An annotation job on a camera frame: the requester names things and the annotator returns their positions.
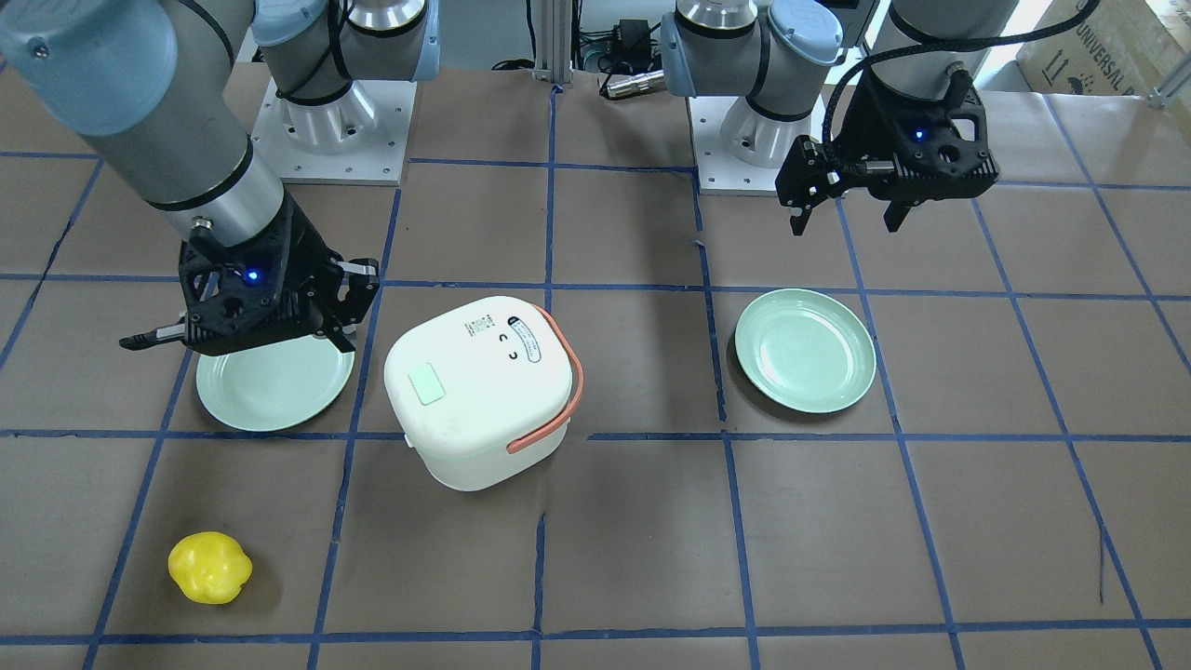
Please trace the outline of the green plate near left arm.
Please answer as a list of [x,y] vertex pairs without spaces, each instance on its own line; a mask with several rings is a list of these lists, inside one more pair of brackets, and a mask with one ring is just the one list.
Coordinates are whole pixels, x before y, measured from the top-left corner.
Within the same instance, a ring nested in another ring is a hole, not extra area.
[[292,428],[328,409],[353,376],[355,352],[314,336],[197,357],[197,397],[231,428]]

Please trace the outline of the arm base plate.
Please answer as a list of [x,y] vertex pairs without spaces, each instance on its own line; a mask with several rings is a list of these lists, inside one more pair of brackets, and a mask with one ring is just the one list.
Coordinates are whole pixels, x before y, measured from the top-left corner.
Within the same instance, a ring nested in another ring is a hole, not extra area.
[[825,112],[816,98],[810,114],[782,123],[746,98],[688,98],[690,140],[704,194],[775,196],[777,175],[796,136],[819,140]]
[[249,136],[286,184],[398,187],[418,88],[356,81],[339,100],[303,106],[278,98],[272,82]]

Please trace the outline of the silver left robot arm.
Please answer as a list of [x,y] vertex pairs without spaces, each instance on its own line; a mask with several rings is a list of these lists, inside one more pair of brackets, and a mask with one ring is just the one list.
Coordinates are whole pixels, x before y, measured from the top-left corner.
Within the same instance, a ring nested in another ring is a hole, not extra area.
[[[800,133],[777,195],[793,234],[825,200],[863,188],[888,203],[898,232],[911,208],[985,194],[999,179],[969,64],[983,60],[1012,1],[893,1],[877,50],[858,73],[838,133],[824,105],[819,140]],[[844,25],[818,1],[676,1],[657,33],[668,90],[728,95],[760,120],[800,123],[844,50]]]

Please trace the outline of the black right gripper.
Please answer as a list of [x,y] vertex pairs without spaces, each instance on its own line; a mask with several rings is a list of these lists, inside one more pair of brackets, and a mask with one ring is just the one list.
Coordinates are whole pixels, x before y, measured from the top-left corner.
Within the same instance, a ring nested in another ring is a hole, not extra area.
[[230,355],[319,336],[353,353],[357,324],[380,287],[378,259],[336,253],[289,195],[262,232],[239,245],[222,245],[213,225],[193,226],[179,275],[183,323],[127,336],[119,347],[139,352],[183,342],[200,355]]

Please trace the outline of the green plate near right arm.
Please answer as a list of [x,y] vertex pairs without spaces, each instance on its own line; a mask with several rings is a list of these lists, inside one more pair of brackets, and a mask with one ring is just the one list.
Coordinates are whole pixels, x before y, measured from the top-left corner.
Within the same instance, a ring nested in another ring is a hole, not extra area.
[[804,414],[855,406],[877,377],[875,339],[860,317],[809,289],[752,300],[737,319],[732,347],[757,392]]

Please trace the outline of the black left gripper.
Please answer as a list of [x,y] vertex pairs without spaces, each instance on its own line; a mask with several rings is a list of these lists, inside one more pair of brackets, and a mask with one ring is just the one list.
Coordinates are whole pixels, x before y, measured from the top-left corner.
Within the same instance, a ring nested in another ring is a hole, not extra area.
[[944,74],[941,98],[924,101],[863,73],[838,133],[796,137],[775,187],[792,234],[805,234],[811,209],[850,188],[888,202],[884,224],[896,234],[917,205],[979,196],[999,177],[969,73]]

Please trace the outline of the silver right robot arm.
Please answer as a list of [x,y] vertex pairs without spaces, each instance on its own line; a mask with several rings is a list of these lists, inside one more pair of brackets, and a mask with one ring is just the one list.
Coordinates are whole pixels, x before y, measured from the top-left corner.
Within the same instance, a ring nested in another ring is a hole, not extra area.
[[272,69],[299,148],[376,132],[363,81],[439,69],[435,1],[5,1],[4,57],[181,237],[183,311],[121,339],[232,355],[298,338],[355,350],[380,284],[311,224],[224,100],[241,40]]

